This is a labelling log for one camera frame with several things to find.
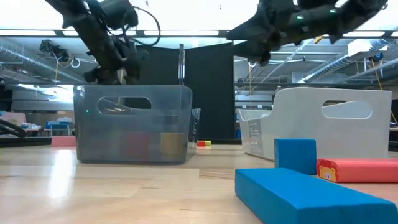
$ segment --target blue foam block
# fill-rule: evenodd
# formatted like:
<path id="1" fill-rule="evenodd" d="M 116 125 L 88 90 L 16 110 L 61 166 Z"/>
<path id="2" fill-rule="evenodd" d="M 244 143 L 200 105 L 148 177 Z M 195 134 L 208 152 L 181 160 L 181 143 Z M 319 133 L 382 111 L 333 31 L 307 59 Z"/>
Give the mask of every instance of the blue foam block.
<path id="1" fill-rule="evenodd" d="M 236 170 L 236 195 L 266 224 L 392 224 L 387 200 L 292 170 Z"/>
<path id="2" fill-rule="evenodd" d="M 274 149 L 276 168 L 317 174 L 317 144 L 314 139 L 275 139 Z"/>

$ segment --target desk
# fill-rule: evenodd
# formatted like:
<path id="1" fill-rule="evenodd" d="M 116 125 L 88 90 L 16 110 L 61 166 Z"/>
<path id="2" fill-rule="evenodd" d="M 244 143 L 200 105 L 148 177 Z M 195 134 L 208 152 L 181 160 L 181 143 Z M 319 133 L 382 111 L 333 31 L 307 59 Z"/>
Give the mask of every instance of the desk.
<path id="1" fill-rule="evenodd" d="M 274 166 L 241 146 L 179 166 L 80 164 L 74 148 L 45 146 L 3 149 L 0 164 L 1 222 L 40 224 L 260 224 L 234 194 L 234 170 Z M 345 186 L 398 203 L 398 184 Z"/>

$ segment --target black partition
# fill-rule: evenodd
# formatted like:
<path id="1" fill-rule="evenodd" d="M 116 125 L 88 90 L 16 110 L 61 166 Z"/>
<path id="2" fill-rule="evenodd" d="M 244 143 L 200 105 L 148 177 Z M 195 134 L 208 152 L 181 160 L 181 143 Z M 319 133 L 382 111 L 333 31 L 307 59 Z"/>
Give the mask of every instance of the black partition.
<path id="1" fill-rule="evenodd" d="M 140 73 L 140 85 L 178 85 L 179 49 L 137 46 L 149 52 L 149 58 Z"/>
<path id="2" fill-rule="evenodd" d="M 232 44 L 185 50 L 185 86 L 193 108 L 201 108 L 200 139 L 234 139 L 234 73 Z"/>

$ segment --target white wall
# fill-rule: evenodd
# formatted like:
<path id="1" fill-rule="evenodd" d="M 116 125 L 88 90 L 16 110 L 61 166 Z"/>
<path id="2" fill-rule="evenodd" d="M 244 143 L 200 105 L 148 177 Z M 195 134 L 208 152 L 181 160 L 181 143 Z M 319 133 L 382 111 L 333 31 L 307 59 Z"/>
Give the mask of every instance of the white wall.
<path id="1" fill-rule="evenodd" d="M 27 101 L 13 101 L 12 110 L 63 110 L 73 111 L 73 103 L 58 102 L 58 101 L 38 101 L 54 99 L 54 96 L 42 95 L 35 91 L 16 90 L 12 93 L 12 99 L 27 99 Z"/>

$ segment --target label on bin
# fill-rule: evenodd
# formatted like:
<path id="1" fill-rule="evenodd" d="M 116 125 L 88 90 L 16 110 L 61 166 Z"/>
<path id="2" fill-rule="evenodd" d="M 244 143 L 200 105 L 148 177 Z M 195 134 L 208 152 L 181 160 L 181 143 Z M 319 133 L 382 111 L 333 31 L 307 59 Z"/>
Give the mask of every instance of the label on bin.
<path id="1" fill-rule="evenodd" d="M 251 152 L 262 155 L 261 123 L 259 120 L 249 121 L 249 136 Z"/>

